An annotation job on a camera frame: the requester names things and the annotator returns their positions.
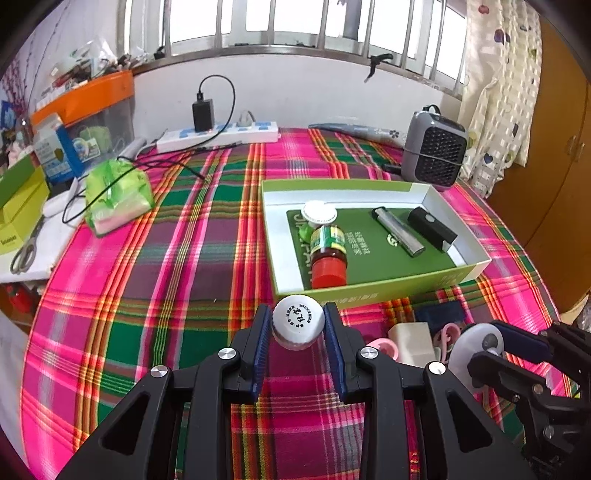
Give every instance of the cabinet handle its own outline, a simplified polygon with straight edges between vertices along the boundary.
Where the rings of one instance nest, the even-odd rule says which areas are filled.
[[[569,138],[569,141],[566,142],[566,154],[568,156],[571,156],[573,154],[574,141],[576,139],[577,139],[577,136],[573,135],[572,137]]]
[[[577,148],[577,153],[574,155],[574,160],[579,161],[581,159],[581,155],[583,154],[583,150],[585,148],[585,142],[581,142],[579,147]]]

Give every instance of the scissors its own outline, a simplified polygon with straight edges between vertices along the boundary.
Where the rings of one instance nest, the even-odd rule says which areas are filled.
[[[29,270],[29,268],[31,268],[31,265],[33,265],[35,255],[37,254],[37,236],[41,231],[44,221],[45,217],[41,215],[41,218],[39,218],[39,221],[35,225],[35,228],[31,232],[28,240],[21,248],[18,249],[17,253],[14,255],[12,263],[10,264],[10,272],[14,275],[25,273]]]

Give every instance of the green box lid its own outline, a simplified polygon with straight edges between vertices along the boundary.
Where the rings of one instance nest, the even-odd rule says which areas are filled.
[[[18,191],[20,187],[33,175],[35,167],[31,156],[20,159],[0,177],[0,209]]]

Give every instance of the white jar lid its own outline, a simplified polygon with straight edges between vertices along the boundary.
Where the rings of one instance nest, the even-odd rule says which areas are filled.
[[[273,310],[273,336],[289,350],[308,348],[324,329],[324,311],[305,295],[291,295]]]
[[[301,215],[308,222],[316,225],[328,225],[336,220],[336,208],[322,200],[306,202],[301,209]]]

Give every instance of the red jar lid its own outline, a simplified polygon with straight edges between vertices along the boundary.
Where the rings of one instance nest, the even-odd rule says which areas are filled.
[[[347,284],[347,264],[340,258],[324,257],[312,265],[312,288],[342,287]]]

